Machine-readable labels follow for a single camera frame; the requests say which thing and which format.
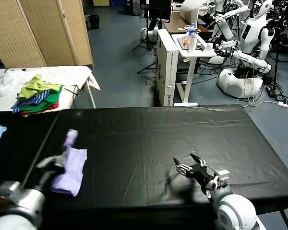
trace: trash can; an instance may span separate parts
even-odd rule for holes
[[[96,14],[89,15],[88,20],[90,21],[91,24],[91,29],[99,29],[99,16]]]

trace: green shirt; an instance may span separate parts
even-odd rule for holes
[[[48,109],[59,101],[62,88],[63,86],[60,86],[59,91],[50,90],[49,95],[39,105],[24,105],[20,108],[20,111],[26,113],[37,113]]]
[[[61,85],[49,84],[42,81],[42,76],[37,74],[23,86],[20,94],[18,95],[18,99],[29,99],[35,95],[41,94],[45,90],[54,90],[58,92],[60,87]]]

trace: humanoid robot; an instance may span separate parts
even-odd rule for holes
[[[246,76],[241,74],[241,71],[238,72],[237,68],[224,69],[220,73],[217,84],[224,93],[230,96],[235,98],[256,96],[263,80],[255,75],[257,73],[267,74],[271,70],[271,65],[265,61],[265,58],[275,35],[275,30],[267,27],[266,19],[272,2],[273,0],[257,1],[253,17],[249,17],[246,22],[241,22],[244,27],[240,41],[224,41],[215,49],[220,56],[239,60],[245,66],[249,66]],[[257,55],[256,48],[259,44],[259,54]]]
[[[238,8],[224,12],[224,7],[231,2],[236,4]],[[248,6],[244,5],[242,0],[215,0],[214,6],[212,6],[209,11],[209,15],[212,13],[214,14],[213,19],[216,22],[214,34],[219,30],[221,32],[221,37],[219,39],[232,39],[233,33],[228,26],[227,19],[249,10]]]

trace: striped shirt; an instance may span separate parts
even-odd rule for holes
[[[41,94],[36,95],[34,97],[31,97],[30,99],[26,100],[18,100],[11,109],[13,110],[13,114],[19,113],[20,108],[24,105],[30,105],[30,104],[40,104],[50,93],[50,90],[45,90]]]

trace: red cloth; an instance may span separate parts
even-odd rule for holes
[[[46,110],[50,110],[50,109],[56,109],[56,108],[58,108],[58,106],[59,106],[59,102],[57,102],[56,104],[48,107],[47,109],[45,109],[45,110],[43,110],[43,111],[40,111],[39,113],[44,112],[44,111],[46,111]],[[22,116],[23,116],[23,115],[30,115],[30,114],[36,114],[36,113],[20,112],[20,115],[22,115]]]

